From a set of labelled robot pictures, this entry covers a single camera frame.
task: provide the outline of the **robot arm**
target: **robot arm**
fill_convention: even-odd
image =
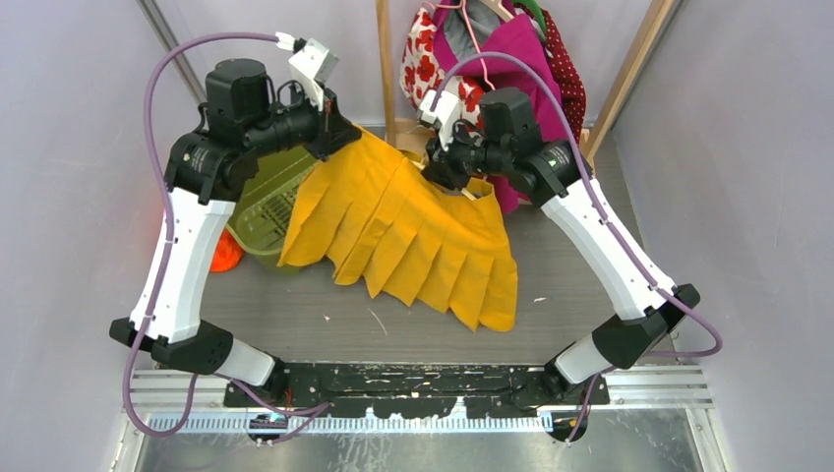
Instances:
[[[278,91],[265,66],[251,59],[223,61],[207,75],[208,100],[199,108],[201,123],[177,140],[165,168],[174,240],[166,241],[163,224],[136,308],[129,318],[110,326],[110,337],[132,344],[163,249],[171,244],[154,317],[141,348],[172,369],[219,374],[259,386],[259,395],[267,401],[285,391],[281,360],[200,319],[213,250],[244,184],[258,172],[258,159],[303,145],[313,157],[327,160],[361,136],[339,114],[335,94],[324,86],[337,58],[313,39],[294,40],[291,48],[293,81]],[[287,88],[290,103],[281,103],[280,92]]]
[[[698,303],[694,287],[676,285],[655,266],[610,208],[606,208],[609,220],[600,219],[570,147],[564,141],[542,142],[525,93],[502,88],[484,94],[480,102],[483,135],[456,121],[456,96],[442,92],[435,111],[430,111],[434,98],[435,92],[429,91],[419,111],[420,122],[438,130],[438,136],[427,144],[429,163],[423,176],[459,190],[471,175],[505,175],[516,191],[529,197],[565,232],[612,300],[613,317],[546,364],[553,374],[554,389],[564,391],[612,366],[628,369],[674,329],[685,314],[657,293],[658,288],[689,307]],[[598,181],[592,177],[590,183],[600,204],[607,207]],[[627,246],[658,281],[657,286],[648,285],[608,224],[624,236]]]

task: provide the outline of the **yellow pleated skirt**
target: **yellow pleated skirt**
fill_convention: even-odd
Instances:
[[[372,298],[386,292],[411,306],[451,309],[470,329],[510,330],[518,272],[493,188],[472,179],[478,198],[427,182],[399,150],[362,138],[320,162],[301,184],[279,266],[327,257],[336,284],[364,277]]]

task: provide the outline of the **metal base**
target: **metal base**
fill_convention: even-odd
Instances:
[[[405,370],[409,368],[405,365],[399,367]],[[532,366],[514,366],[513,368],[519,367],[532,368]],[[478,366],[478,368],[483,371],[496,367]],[[188,374],[176,371],[136,371],[134,373],[134,402],[138,411],[153,428],[158,430],[170,428],[180,418],[189,378]],[[703,469],[727,470],[725,457],[717,439],[720,436],[716,436],[714,432],[716,424],[712,399],[699,367],[634,367],[629,371],[612,372],[604,376],[600,384],[608,391],[611,402],[595,405],[592,412],[683,410],[695,438],[695,446]],[[265,424],[263,415],[269,413],[268,410],[225,407],[223,400],[226,392],[225,380],[212,377],[200,378],[195,392],[192,415],[180,435],[212,434],[227,435],[232,438],[234,435],[245,433],[250,437],[260,435],[266,438],[268,435],[285,434],[297,428],[303,421],[303,418],[293,417],[284,422],[285,419],[273,415],[274,421]],[[363,417],[358,418],[318,418],[304,430],[303,435],[550,433],[554,430],[555,422],[562,417],[575,417],[577,409],[576,404],[548,404],[526,417],[498,418],[490,414],[484,418],[470,418],[468,417],[469,407],[461,399],[455,401],[448,414],[442,418],[406,419],[400,414],[391,414],[389,418],[381,419],[374,414],[373,410],[369,410]],[[132,472],[136,470],[146,437],[136,431],[127,417],[124,417],[124,422],[125,428],[122,430],[111,470]],[[589,431],[614,427],[613,423],[596,421]]]

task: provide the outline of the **white wall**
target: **white wall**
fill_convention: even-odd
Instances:
[[[741,471],[831,470],[834,3],[687,2],[615,128],[643,240],[726,338]],[[679,347],[705,347],[692,324]]]
[[[390,29],[394,77],[405,36],[421,0],[390,0]],[[631,40],[651,0],[541,0],[550,11],[588,90],[586,117],[602,108]],[[328,85],[339,95],[339,105],[358,123],[385,121],[382,105],[376,2],[372,0],[160,1],[159,6],[180,39],[212,32],[282,30],[314,37],[342,59]],[[287,53],[269,44],[237,41],[209,46],[189,55],[202,80],[214,64],[229,57],[253,57],[268,66],[277,83],[289,80]],[[411,117],[411,105],[396,88],[397,116]]]
[[[162,53],[133,0],[0,4],[3,470],[112,458],[127,349],[107,330],[133,308],[158,234],[141,113]],[[158,89],[167,148],[195,105],[173,72]]]

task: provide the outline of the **gray floor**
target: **gray floor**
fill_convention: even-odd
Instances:
[[[596,166],[606,197],[636,237],[612,140],[603,143]],[[363,282],[333,284],[329,262],[276,275],[245,259],[208,278],[202,313],[284,360],[543,363],[610,317],[611,302],[568,238],[537,209],[509,215],[506,230],[519,270],[510,332],[473,333],[451,314],[419,302],[408,308],[387,294],[371,300]]]

